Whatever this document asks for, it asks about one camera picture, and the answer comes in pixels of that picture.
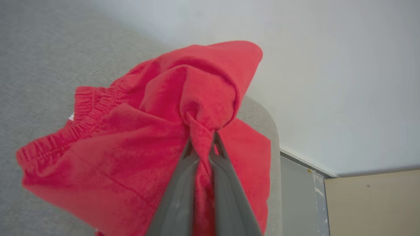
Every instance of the white wall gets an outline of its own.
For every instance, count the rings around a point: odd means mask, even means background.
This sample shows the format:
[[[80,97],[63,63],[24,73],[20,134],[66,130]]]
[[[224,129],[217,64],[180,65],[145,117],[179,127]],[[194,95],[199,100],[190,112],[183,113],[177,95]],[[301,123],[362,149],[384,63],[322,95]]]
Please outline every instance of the white wall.
[[[337,174],[420,166],[420,1],[101,0],[176,48],[243,39],[280,144]]]

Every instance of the clothing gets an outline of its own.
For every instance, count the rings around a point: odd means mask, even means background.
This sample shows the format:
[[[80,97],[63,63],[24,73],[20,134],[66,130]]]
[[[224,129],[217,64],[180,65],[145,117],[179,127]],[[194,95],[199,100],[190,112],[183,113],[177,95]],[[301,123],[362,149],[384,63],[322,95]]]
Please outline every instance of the clothing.
[[[262,57],[246,41],[143,62],[109,88],[79,87],[64,128],[21,148],[22,184],[105,236],[143,235],[191,137],[200,156],[194,235],[214,235],[208,153],[215,130],[264,232],[270,140],[236,118]]]

